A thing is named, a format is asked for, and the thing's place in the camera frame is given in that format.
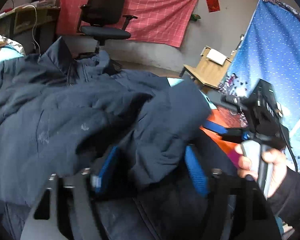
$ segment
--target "chair seat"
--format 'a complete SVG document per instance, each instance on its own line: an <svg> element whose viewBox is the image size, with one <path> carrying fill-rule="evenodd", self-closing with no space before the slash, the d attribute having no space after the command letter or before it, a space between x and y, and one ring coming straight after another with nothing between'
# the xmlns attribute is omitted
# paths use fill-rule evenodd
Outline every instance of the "chair seat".
<svg viewBox="0 0 300 240"><path fill-rule="evenodd" d="M125 40L131 37L131 34L117 28L82 26L81 31L85 35L93 36L97 41L101 40Z"/></svg>

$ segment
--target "person's hand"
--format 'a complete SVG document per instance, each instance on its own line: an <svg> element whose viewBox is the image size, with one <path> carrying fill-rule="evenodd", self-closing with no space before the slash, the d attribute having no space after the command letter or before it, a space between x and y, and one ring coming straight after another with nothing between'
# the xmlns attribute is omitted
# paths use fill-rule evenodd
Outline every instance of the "person's hand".
<svg viewBox="0 0 300 240"><path fill-rule="evenodd" d="M237 145L235 147L235 151L242 155L241 145ZM265 162L273 163L272 177L268 191L268 198L270 198L278 189L287 174L286 156L276 149L271 149L267 152L264 152L262 157ZM240 156L238 166L240 168L238 169L239 177L244 178L249 174L255 180L257 180L258 173L250 170L251 160L249 158Z"/></svg>

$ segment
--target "office chair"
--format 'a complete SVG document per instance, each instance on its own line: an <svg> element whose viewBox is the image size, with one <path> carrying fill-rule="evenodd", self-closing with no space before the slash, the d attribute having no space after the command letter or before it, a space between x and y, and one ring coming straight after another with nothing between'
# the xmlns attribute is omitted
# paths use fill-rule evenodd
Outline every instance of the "office chair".
<svg viewBox="0 0 300 240"><path fill-rule="evenodd" d="M91 57L98 54L99 46L104 46L106 40L125 40L131 37L131 34L125 31L125 29L131 19L138 19L136 16L123 15L126 19L122 29L104 27L104 25L115 24L120 20L124 1L88 0L87 4L80 7L81 15L77 25L77 33L81 32L92 36L97 41L97 44L94 53L80 53L79 58ZM82 26L80 31L82 21L89 23L90 26Z"/></svg>

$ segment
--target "red patterned fabric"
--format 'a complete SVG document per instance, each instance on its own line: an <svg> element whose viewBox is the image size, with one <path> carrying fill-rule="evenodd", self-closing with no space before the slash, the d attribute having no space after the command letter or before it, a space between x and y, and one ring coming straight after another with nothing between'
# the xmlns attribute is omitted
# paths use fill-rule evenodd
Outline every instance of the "red patterned fabric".
<svg viewBox="0 0 300 240"><path fill-rule="evenodd" d="M88 0L61 0L57 33L76 35L80 6ZM138 17L127 27L130 40L148 41L180 47L197 0L126 0L123 14ZM113 27L121 28L124 18Z"/></svg>

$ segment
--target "blue patterned fabric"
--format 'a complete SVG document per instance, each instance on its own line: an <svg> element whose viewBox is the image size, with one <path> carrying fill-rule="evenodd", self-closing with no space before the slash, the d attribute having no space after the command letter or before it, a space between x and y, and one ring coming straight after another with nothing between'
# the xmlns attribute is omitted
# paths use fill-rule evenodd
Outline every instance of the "blue patterned fabric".
<svg viewBox="0 0 300 240"><path fill-rule="evenodd" d="M300 128L296 130L300 120L299 20L284 8L259 0L228 76L234 76L233 89L228 90L240 89L247 95L259 78L274 86L284 110L283 124L290 131L295 127L291 145L300 170Z"/></svg>

